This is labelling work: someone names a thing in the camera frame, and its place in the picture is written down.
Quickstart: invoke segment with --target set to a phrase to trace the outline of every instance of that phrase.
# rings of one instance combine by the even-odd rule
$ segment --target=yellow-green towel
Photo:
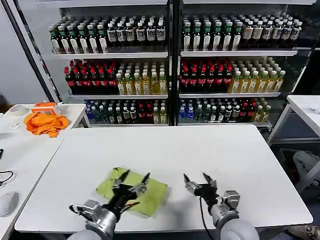
[[[96,188],[97,193],[103,197],[111,199],[114,195],[114,192],[112,191],[114,180],[118,179],[119,176],[123,174],[125,171],[127,171],[127,169],[115,167],[112,170],[110,176]],[[138,183],[141,183],[143,178],[143,175],[130,171],[123,183],[134,186]],[[147,191],[140,197],[138,197],[136,200],[128,201],[128,204],[140,202],[138,205],[135,205],[132,208],[130,208],[130,210],[134,210],[138,213],[142,213],[151,217],[159,208],[159,206],[163,203],[167,188],[167,184],[149,178],[147,184]]]

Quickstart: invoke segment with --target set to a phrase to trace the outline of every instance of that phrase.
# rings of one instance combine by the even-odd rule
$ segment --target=computer mouse
[[[10,191],[0,196],[0,217],[9,216],[17,207],[19,194],[16,191]]]

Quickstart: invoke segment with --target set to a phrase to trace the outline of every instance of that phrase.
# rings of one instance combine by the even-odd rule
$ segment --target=white tabletop
[[[320,137],[320,95],[289,95],[290,107]]]
[[[21,232],[73,233],[85,219],[69,210],[87,199],[107,203],[95,189],[114,167],[129,168],[168,184],[168,197],[155,216],[125,212],[117,232],[204,229],[199,198],[185,189],[183,173],[218,193],[241,194],[240,217],[255,227],[307,224],[309,210],[253,125],[109,127],[72,129],[18,218]],[[212,217],[204,211],[209,228]]]
[[[33,104],[24,104],[30,108]],[[0,117],[0,149],[3,149],[3,156],[0,159],[0,171],[13,171],[15,178],[4,186],[0,187],[0,195],[16,191],[19,193],[18,206],[15,211],[7,216],[0,217],[0,239],[8,239],[20,212],[26,204],[29,196],[39,181],[41,175],[62,143],[63,135],[79,123],[79,116],[85,108],[85,104],[66,104],[60,109],[70,123],[65,130],[61,130],[58,137],[50,138],[47,134],[33,135],[26,130],[25,117],[12,116],[6,112]],[[9,126],[15,123],[20,128],[9,130]],[[8,174],[0,174],[3,180]]]

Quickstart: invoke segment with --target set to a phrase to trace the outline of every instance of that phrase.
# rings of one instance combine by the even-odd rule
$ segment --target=white wall
[[[1,2],[0,32],[0,95],[8,104],[48,101]]]

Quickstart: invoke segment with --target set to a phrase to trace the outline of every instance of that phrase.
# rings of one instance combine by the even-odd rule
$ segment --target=orange cloth
[[[49,134],[56,137],[60,129],[68,126],[68,119],[62,115],[50,115],[44,113],[30,113],[25,119],[26,129],[35,135]]]

